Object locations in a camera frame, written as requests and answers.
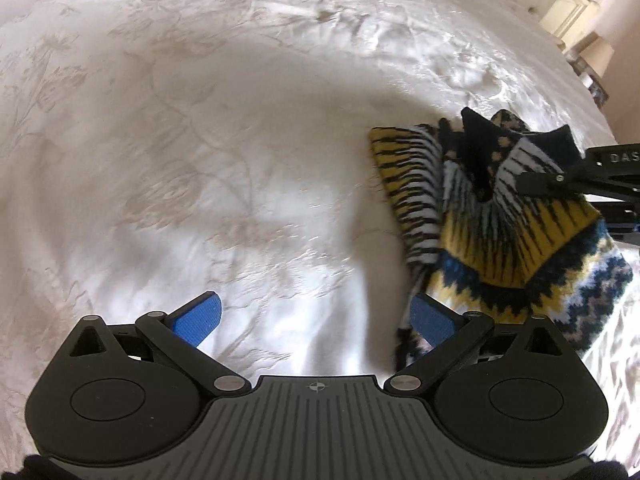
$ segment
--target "bed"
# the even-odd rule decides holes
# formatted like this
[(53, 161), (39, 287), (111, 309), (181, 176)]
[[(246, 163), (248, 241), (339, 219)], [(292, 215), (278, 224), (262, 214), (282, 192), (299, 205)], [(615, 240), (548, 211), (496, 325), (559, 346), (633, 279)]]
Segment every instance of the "bed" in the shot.
[[(215, 290), (201, 349), (261, 374), (393, 373), (409, 276), (372, 126), (509, 108), (613, 144), (549, 33), (510, 0), (43, 0), (0, 28), (0, 468), (79, 317)], [(585, 361), (634, 470), (636, 280)]]

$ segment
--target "wrinkled fabric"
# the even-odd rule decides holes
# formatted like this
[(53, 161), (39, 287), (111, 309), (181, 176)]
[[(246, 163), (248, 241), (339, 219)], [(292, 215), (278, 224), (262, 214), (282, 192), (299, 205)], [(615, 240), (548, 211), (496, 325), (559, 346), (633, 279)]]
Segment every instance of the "wrinkled fabric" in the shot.
[[(370, 128), (468, 105), (613, 143), (509, 0), (43, 0), (0, 28), (0, 80), (0, 469), (33, 451), (26, 396), (89, 313), (128, 323), (215, 290), (200, 348), (252, 381), (393, 373), (410, 277)], [(628, 463), (624, 305), (590, 359), (601, 458)]]
[[(398, 219), (414, 292), (498, 323), (549, 317), (578, 354), (596, 341), (633, 279), (631, 267), (584, 196), (527, 197), (522, 173), (560, 174), (581, 162), (568, 125), (532, 132), (500, 110), (463, 108), (463, 129), (374, 128), (372, 152)], [(399, 328), (396, 370), (429, 344)]]

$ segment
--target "fair isle pattern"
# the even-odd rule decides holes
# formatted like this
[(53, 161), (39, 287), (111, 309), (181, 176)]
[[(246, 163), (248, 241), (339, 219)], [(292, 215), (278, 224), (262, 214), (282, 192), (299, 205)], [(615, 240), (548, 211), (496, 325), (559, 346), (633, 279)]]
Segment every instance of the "fair isle pattern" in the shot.
[[(562, 173), (579, 160), (570, 130), (530, 132), (505, 110), (494, 123), (468, 108), (462, 115), (464, 132), (441, 120), (370, 133), (415, 288), (497, 322), (545, 314), (584, 352), (631, 271), (584, 198), (532, 199), (515, 189), (523, 171)], [(398, 334), (399, 370), (430, 347), (407, 314)]]
[(442, 147), (421, 128), (376, 128), (371, 145), (400, 222), (409, 266), (438, 259), (442, 202)]

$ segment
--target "white bedspread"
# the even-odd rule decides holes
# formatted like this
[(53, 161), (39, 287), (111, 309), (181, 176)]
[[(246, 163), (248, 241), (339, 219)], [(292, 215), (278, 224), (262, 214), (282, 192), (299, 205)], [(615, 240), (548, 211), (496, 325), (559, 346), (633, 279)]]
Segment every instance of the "white bedspread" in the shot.
[[(508, 0), (44, 0), (0, 29), (0, 80), (0, 468), (33, 451), (26, 396), (88, 313), (215, 290), (202, 349), (251, 380), (388, 377), (408, 277), (370, 127), (507, 107), (614, 142)], [(615, 414), (596, 458), (629, 467), (633, 316), (588, 356)]]

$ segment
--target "lamp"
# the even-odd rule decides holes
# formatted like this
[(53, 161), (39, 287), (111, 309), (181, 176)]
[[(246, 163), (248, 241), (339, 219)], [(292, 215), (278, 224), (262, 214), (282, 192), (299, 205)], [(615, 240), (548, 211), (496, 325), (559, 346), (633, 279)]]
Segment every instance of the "lamp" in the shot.
[(580, 52), (580, 57), (599, 77), (604, 75), (612, 56), (613, 47), (601, 36), (598, 36)]

